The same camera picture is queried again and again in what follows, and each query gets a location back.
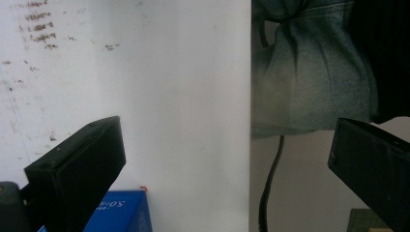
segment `white surface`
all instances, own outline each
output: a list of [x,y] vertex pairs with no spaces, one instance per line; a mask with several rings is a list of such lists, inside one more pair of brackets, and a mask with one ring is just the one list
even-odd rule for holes
[[34,3],[0,2],[0,179],[119,115],[155,231],[248,231],[250,2]]

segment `blue box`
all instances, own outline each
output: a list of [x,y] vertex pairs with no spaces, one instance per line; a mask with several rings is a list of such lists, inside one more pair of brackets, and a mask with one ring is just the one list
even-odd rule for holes
[[84,229],[84,232],[131,231],[153,231],[144,190],[109,191]]

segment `gray cloth bag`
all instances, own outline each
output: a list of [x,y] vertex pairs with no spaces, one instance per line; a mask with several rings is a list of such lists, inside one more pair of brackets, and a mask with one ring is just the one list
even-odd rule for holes
[[259,2],[280,26],[252,55],[251,137],[334,130],[339,117],[370,122],[377,90],[348,32],[354,3]]

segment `white wall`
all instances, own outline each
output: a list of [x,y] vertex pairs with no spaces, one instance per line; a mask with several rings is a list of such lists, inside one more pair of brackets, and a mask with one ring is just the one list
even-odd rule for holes
[[250,2],[0,2],[0,180],[122,118],[155,231],[247,231]]

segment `black cable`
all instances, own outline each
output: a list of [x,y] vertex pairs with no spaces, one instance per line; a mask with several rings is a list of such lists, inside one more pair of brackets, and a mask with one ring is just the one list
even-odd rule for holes
[[262,196],[259,202],[259,232],[268,232],[268,222],[267,222],[267,214],[268,214],[268,200],[269,194],[271,193],[271,185],[272,180],[274,179],[275,171],[277,170],[280,156],[283,150],[284,144],[284,136],[280,136],[279,147],[277,156],[275,157],[274,163],[271,166],[271,170],[269,171],[268,179],[266,180],[265,189],[263,190]]

